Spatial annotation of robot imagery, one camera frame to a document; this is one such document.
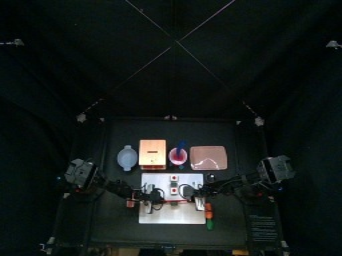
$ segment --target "orange object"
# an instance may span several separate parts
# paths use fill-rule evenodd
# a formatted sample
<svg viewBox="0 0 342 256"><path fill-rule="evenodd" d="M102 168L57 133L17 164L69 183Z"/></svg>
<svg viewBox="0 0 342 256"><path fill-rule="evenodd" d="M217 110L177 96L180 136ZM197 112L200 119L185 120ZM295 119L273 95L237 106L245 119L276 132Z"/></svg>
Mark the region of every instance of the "orange object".
<svg viewBox="0 0 342 256"><path fill-rule="evenodd" d="M140 140L138 165L141 170L165 170L165 140Z"/></svg>
<svg viewBox="0 0 342 256"><path fill-rule="evenodd" d="M211 203L205 203L205 219L212 219L212 207Z"/></svg>

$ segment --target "small bowl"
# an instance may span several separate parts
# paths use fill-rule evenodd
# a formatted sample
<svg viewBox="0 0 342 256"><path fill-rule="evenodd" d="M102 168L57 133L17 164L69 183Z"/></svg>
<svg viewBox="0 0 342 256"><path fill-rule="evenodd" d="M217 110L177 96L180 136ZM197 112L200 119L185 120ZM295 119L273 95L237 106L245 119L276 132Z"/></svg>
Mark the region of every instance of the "small bowl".
<svg viewBox="0 0 342 256"><path fill-rule="evenodd" d="M136 165L137 154L130 145L125 145L122 150L117 154L117 163L122 167L125 172L130 171L130 168Z"/></svg>

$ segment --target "orange box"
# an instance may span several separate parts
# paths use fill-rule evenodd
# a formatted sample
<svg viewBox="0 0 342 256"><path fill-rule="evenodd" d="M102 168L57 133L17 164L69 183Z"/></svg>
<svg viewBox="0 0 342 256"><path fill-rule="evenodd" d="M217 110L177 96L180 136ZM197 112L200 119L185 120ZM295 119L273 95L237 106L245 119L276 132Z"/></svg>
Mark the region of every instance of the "orange box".
<svg viewBox="0 0 342 256"><path fill-rule="evenodd" d="M165 140L140 140L138 165L141 170L165 170Z"/></svg>

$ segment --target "black curtain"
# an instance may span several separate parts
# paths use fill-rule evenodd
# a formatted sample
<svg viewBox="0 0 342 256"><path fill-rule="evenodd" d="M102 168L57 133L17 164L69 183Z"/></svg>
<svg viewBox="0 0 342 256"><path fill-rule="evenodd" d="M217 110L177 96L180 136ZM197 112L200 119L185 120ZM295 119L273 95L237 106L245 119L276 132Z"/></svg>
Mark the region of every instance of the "black curtain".
<svg viewBox="0 0 342 256"><path fill-rule="evenodd" d="M52 235L74 123L62 102L0 49L1 255L37 255Z"/></svg>
<svg viewBox="0 0 342 256"><path fill-rule="evenodd" d="M180 39L227 3L130 1ZM271 154L297 172L280 200L295 255L337 255L340 1L235 1L181 41L225 86L124 1L0 2L0 254L34 255L52 232L54 176L76 115L265 118ZM172 46L126 82L126 78Z"/></svg>
<svg viewBox="0 0 342 256"><path fill-rule="evenodd" d="M280 197L284 237L293 255L342 251L342 52L325 56L267 124L271 153L288 155L296 171Z"/></svg>

